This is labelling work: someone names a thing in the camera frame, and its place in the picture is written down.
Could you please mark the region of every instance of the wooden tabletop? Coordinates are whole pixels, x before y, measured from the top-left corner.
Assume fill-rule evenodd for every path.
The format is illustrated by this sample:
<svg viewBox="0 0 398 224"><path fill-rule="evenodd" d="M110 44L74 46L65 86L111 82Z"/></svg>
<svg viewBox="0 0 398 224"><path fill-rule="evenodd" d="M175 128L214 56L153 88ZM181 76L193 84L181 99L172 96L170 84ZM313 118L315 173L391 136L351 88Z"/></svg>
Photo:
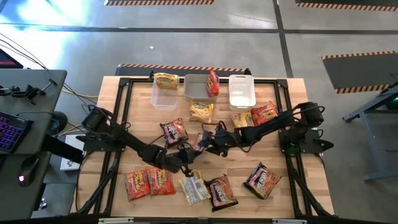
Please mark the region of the wooden tabletop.
<svg viewBox="0 0 398 224"><path fill-rule="evenodd" d="M101 91L99 93L98 106L112 111L115 104L116 93L120 77L104 77ZM308 101L305 91L304 80L301 78L288 78L290 98L292 106ZM156 137L163 134L159 123L167 123L176 118L183 118L185 128L189 135L189 142L193 144L197 134L201 132L200 123L190 122L189 105L190 103L183 97L183 85L180 84L178 94L178 106L176 111L155 110L150 104L152 93L151 83L135 83L132 89L132 97L127 121L131 123L129 132L144 142L151 142ZM276 104L274 88L272 85L256 84L257 105L264 104L269 100ZM122 97L121 109L118 122L121 120L124 99ZM220 95L213 111L213 121L224 121L228 130L233 130L229 110L228 85L220 85ZM156 144L163 146L164 139L160 139ZM101 167L103 163L103 152L94 152L86 159L82 166L79 188L78 206L79 208L91 196L97 188L100 179ZM271 171L282 176L280 182L271 192L267 200L261 200L245 189L242 184L251 174L253 169L262 162ZM330 213L333 213L330 193L326 181L325 171L322 163L312 154L303 154L303 164L308 188L312 191L317 200ZM130 148L126 148L121 157L118 179L114 193L114 201L111 215L113 217L213 217L213 218L293 218L293 206L290 196L289 179L285 157L280 152L277 133L264 136L260 142L253 146L251 152L244 153L238 148L230 149L228 157L216 156L209 152L204 152L195 159L190 165L192 169L200 169L205 180L220 177L223 174L228 176L232 186L234 196L239 204L217 212L211 212L211 203L205 200L194 205L189 205L184 198L183 190L178 183L179 179L184 179L184 175L179 172L173 175L175 195L156 195L146 196L132 201L127 200L126 188L123 175L141 170L148 167L141 161L137 153ZM300 200L300 208L303 212L303 200L300 190L297 191ZM104 190L102 208L106 203L108 187Z"/></svg>

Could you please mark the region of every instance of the mat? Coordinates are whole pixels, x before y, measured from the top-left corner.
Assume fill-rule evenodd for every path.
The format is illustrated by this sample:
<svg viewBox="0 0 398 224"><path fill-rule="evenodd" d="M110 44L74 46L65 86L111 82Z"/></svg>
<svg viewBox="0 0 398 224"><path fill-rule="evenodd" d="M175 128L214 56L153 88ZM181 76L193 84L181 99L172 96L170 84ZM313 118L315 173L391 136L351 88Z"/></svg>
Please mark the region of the mat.
<svg viewBox="0 0 398 224"><path fill-rule="evenodd" d="M107 0L106 6L169 6L169 5L206 5L214 0Z"/></svg>
<svg viewBox="0 0 398 224"><path fill-rule="evenodd" d="M116 76L149 76L150 71L155 73L163 72L179 76L186 74L209 74L210 70L215 70L219 77L229 77L230 75L243 75L246 68L220 68L220 67L197 67L180 65L141 65L141 64L120 64L116 70Z"/></svg>
<svg viewBox="0 0 398 224"><path fill-rule="evenodd" d="M322 56L336 93L381 91L398 82L398 51Z"/></svg>
<svg viewBox="0 0 398 224"><path fill-rule="evenodd" d="M398 12L397 0L296 0L298 7Z"/></svg>

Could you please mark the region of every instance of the red snack bag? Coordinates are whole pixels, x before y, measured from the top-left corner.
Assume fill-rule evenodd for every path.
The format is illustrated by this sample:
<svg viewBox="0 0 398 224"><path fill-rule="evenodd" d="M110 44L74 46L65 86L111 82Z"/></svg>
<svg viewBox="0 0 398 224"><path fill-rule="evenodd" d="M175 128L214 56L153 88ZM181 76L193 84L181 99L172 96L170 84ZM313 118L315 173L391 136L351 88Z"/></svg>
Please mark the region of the red snack bag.
<svg viewBox="0 0 398 224"><path fill-rule="evenodd" d="M266 105L252 108L250 113L255 126L259 126L260 124L278 116L278 111L271 101L268 101Z"/></svg>
<svg viewBox="0 0 398 224"><path fill-rule="evenodd" d="M124 176L124 184L126 185L129 202L150 194L148 176L144 170L126 174Z"/></svg>
<svg viewBox="0 0 398 224"><path fill-rule="evenodd" d="M151 195L175 194L172 173L156 167L147 169Z"/></svg>
<svg viewBox="0 0 398 224"><path fill-rule="evenodd" d="M220 86L218 84L218 77L214 70L210 71L210 75L207 78L206 88L210 98L218 96Z"/></svg>

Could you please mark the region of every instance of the yellow and black hazard tape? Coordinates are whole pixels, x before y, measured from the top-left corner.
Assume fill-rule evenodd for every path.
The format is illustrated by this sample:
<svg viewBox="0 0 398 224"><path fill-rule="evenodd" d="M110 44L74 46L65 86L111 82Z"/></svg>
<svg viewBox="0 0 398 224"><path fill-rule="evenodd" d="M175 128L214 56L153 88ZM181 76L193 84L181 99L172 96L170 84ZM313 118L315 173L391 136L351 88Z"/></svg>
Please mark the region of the yellow and black hazard tape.
<svg viewBox="0 0 398 224"><path fill-rule="evenodd" d="M359 57L359 56L386 55L386 54L398 54L398 50L387 50L382 52L355 53L355 54L324 55L322 56L322 60L329 58Z"/></svg>
<svg viewBox="0 0 398 224"><path fill-rule="evenodd" d="M381 91L388 88L390 85L373 85L373 86L358 86L358 87L348 87L336 89L337 94L344 93L361 93L365 91Z"/></svg>
<svg viewBox="0 0 398 224"><path fill-rule="evenodd" d="M398 7L395 6L365 6L365 5L350 5L350 4L327 4L327 3L296 3L298 7L311 7L322 9L352 9L352 10L368 10L368 11L388 11L398 12Z"/></svg>
<svg viewBox="0 0 398 224"><path fill-rule="evenodd" d="M166 68L166 69L188 69L188 70L214 70L226 72L244 72L245 68L220 68L220 67L197 67L197 66L178 66L178 65L141 65L141 64L120 64L119 67L132 68Z"/></svg>
<svg viewBox="0 0 398 224"><path fill-rule="evenodd" d="M115 0L107 1L106 6L168 6L168 5L205 5L214 0Z"/></svg>

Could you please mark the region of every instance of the concrete floor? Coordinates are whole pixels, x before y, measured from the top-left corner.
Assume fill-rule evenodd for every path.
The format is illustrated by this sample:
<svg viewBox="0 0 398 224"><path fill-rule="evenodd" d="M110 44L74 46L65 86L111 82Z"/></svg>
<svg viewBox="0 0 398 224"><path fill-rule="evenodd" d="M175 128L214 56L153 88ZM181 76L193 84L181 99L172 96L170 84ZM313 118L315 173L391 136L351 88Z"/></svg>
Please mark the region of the concrete floor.
<svg viewBox="0 0 398 224"><path fill-rule="evenodd" d="M285 29L397 30L398 12L307 9L294 0L281 0ZM272 0L216 0L212 6L104 6L97 0L8 0L0 13L1 32L41 59L48 68L68 71L67 84L75 91L97 95L102 78L114 75L120 63L249 67L256 77L286 77L279 34L254 33L277 29ZM32 24L83 27L165 27L249 29L250 33L198 32L47 32ZM295 78L304 78L310 101L326 107L324 139L335 143L325 153L326 176L335 213L343 218L396 223L398 179L370 184L362 175L374 170L360 120L346 124L341 117L377 93L335 94L320 57L322 55L398 49L398 35L286 34L287 50ZM15 56L26 67L37 68ZM85 117L81 102L62 93L57 110L78 124ZM52 158L47 183L48 211L35 216L65 215L70 207L74 173L58 170ZM64 195L59 201L54 191Z"/></svg>

